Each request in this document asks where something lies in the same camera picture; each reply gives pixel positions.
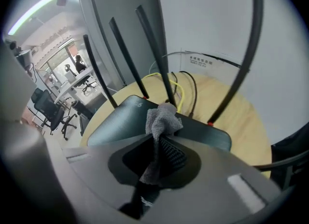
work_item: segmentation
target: yellow cable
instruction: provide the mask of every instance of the yellow cable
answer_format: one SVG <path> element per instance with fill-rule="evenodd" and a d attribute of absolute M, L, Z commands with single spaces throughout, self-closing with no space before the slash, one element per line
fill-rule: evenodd
<path fill-rule="evenodd" d="M 159 75 L 159 76 L 161 76 L 160 73 L 156 72 L 156 73 L 152 73 L 152 74 L 149 74 L 149 75 L 144 76 L 143 79 L 146 78 L 146 77 L 149 77 L 149 76 L 153 76 L 153 75 Z M 174 81 L 172 81 L 172 80 L 170 80 L 170 79 L 169 79 L 169 81 L 170 81 L 171 83 L 177 85 L 177 86 L 180 88 L 181 92 L 182 92 L 182 98 L 181 98 L 181 100 L 180 100 L 180 102 L 179 102 L 178 109 L 177 109 L 177 112 L 180 113 L 181 110 L 182 110 L 183 102 L 184 102 L 184 89 L 183 89 L 183 87 L 182 87 L 180 84 L 178 84 L 178 83 L 176 83 L 176 82 L 174 82 Z"/>

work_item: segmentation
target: round wooden table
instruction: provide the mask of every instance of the round wooden table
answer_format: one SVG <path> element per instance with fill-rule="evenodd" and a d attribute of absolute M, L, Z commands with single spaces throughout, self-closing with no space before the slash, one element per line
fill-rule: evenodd
<path fill-rule="evenodd" d="M 189 115 L 194 98 L 195 89 L 192 79 L 183 73 L 176 73 L 178 83 L 183 86 L 185 100 L 182 114 Z M 207 123 L 210 116 L 217 109 L 224 96 L 229 90 L 229 86 L 220 81 L 204 75 L 192 74 L 197 83 L 197 104 L 193 118 L 203 123 Z M 161 104 L 167 99 L 162 78 L 151 76 L 142 80 L 149 95 L 149 100 Z M 113 95 L 117 104 L 120 104 L 130 95 L 142 97 L 141 91 L 136 83 L 121 89 Z M 86 146 L 89 136 L 113 111 L 109 101 L 106 101 L 90 120 L 82 137 L 81 146 Z M 231 153 L 249 165 L 261 165 L 271 163 L 271 147 L 268 142 L 266 131 L 253 105 L 241 94 L 236 94 L 229 103 L 220 118 L 214 123 L 214 127 L 226 131 L 232 139 Z"/>

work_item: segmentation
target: person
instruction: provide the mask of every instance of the person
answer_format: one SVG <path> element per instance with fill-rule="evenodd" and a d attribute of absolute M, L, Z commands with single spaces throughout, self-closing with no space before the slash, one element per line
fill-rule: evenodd
<path fill-rule="evenodd" d="M 81 63 L 81 61 L 82 61 L 81 56 L 76 55 L 75 59 L 76 59 L 75 67 L 76 67 L 76 70 L 77 70 L 78 73 L 87 69 L 87 67 L 84 64 Z"/>

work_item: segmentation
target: wooden tabletop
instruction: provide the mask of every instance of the wooden tabletop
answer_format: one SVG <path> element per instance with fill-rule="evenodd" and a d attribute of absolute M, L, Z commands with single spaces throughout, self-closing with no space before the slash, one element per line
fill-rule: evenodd
<path fill-rule="evenodd" d="M 220 81 L 204 75 L 192 74 L 197 83 L 198 98 L 193 118 L 207 123 L 210 116 L 219 106 L 229 90 L 229 86 Z M 185 100 L 182 114 L 189 115 L 195 97 L 192 79 L 183 73 L 176 73 L 178 83 L 183 86 Z M 161 104 L 167 99 L 167 94 L 159 76 L 151 76 L 142 80 L 149 94 L 149 100 Z M 113 95 L 117 104 L 120 104 L 130 95 L 142 97 L 136 83 L 121 89 Z M 89 136 L 113 111 L 109 101 L 106 101 L 90 120 L 84 135 L 81 146 L 86 146 Z M 271 147 L 268 142 L 266 131 L 253 105 L 241 94 L 236 94 L 226 110 L 215 122 L 214 127 L 226 131 L 232 139 L 231 153 L 248 163 L 249 165 L 261 165 L 271 163 Z"/>

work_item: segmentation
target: fluorescent light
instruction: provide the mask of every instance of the fluorescent light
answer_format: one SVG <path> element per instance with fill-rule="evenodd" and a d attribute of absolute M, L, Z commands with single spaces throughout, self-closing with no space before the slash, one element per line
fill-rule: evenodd
<path fill-rule="evenodd" d="M 37 12 L 40 8 L 42 8 L 44 5 L 48 4 L 51 1 L 52 0 L 41 0 L 35 5 L 33 5 L 26 13 L 23 14 L 22 17 L 19 18 L 19 20 L 14 24 L 8 34 L 14 35 L 25 21 L 27 21 L 35 12 Z"/>
<path fill-rule="evenodd" d="M 70 38 L 68 41 L 64 42 L 61 46 L 59 46 L 58 49 L 64 47 L 67 44 L 69 44 L 72 40 L 73 40 L 73 38 Z"/>

